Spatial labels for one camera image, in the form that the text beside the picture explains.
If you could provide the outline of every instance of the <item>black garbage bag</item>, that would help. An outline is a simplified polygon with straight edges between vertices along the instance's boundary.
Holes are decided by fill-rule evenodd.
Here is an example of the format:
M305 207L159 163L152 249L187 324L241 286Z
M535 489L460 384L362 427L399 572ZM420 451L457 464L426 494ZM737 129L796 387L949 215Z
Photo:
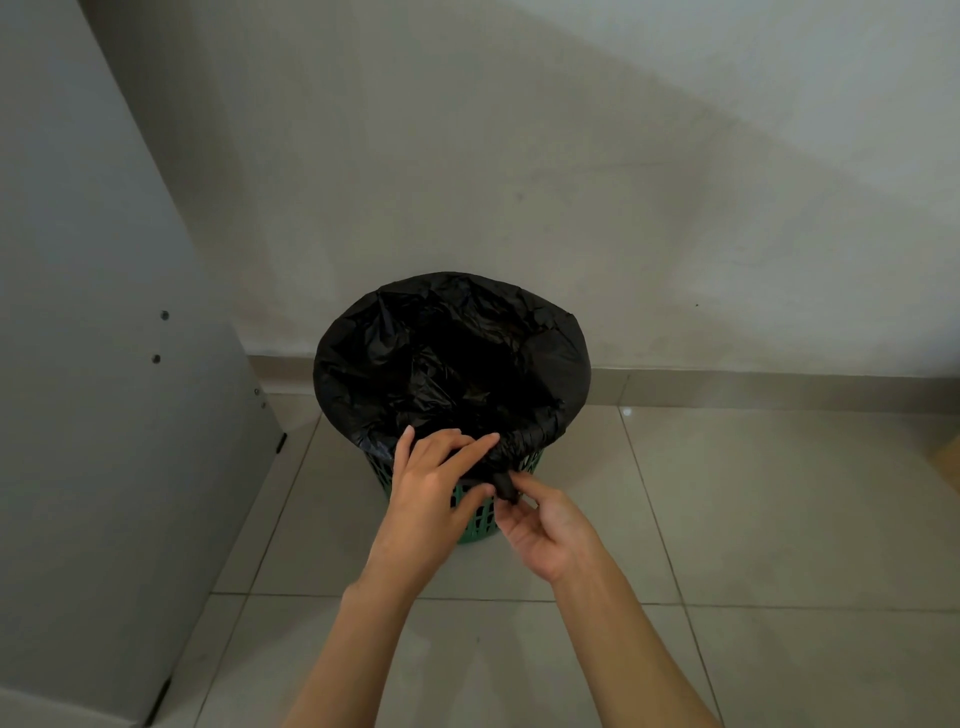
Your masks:
M432 273L382 286L334 321L313 383L333 426L391 466L407 425L418 439L499 432L462 482L516 502L507 471L564 434L587 401L590 362L562 308L498 280Z

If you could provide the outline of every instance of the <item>green trash can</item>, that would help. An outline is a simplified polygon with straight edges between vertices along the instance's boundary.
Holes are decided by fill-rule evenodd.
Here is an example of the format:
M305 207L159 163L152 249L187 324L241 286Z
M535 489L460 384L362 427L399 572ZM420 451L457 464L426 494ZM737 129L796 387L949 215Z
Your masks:
M382 460L366 452L364 454L367 456L367 461L373 468L373 472L376 473L376 479L380 481L380 486L383 488L384 494L387 496L387 499L389 499L390 491L394 483L393 463L384 463ZM523 462L520 463L520 469L527 473L532 473L537 469L541 455L543 455L543 450L537 450L532 455L528 455L523 459ZM460 502L465 492L463 486L457 483L453 489L453 495L450 496L451 508ZM472 544L474 541L487 538L495 530L496 519L493 517L493 498L487 498L484 500L483 505L477 508L477 512L473 514L473 518L470 519L470 523L467 524L467 530L464 531L464 535L460 537L459 543Z

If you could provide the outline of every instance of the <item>tile floor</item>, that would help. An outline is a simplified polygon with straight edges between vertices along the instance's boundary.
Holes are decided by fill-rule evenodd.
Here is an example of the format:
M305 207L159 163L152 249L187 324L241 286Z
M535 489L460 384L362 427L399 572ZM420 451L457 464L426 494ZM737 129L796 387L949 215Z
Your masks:
M157 725L278 725L386 501L311 398ZM960 725L960 497L925 455L960 421L588 406L540 477L581 505L728 728ZM595 726L550 590L498 534L415 606L384 726Z

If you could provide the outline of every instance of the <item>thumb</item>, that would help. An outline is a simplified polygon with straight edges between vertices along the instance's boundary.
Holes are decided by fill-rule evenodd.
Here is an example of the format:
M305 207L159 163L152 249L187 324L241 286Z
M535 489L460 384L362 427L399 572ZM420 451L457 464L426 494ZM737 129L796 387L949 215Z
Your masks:
M490 483L475 485L464 493L459 505L453 511L453 520L457 523L457 527L461 530L466 528L476 509L483 505L484 500L493 497L494 493L496 489Z

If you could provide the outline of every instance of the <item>baseboard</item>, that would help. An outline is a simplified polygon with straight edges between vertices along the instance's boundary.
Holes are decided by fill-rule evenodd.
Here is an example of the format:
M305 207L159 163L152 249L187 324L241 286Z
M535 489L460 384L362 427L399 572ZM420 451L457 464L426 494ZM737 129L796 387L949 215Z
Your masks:
M265 392L313 394L313 360L251 356ZM960 378L594 369L589 404L960 414Z

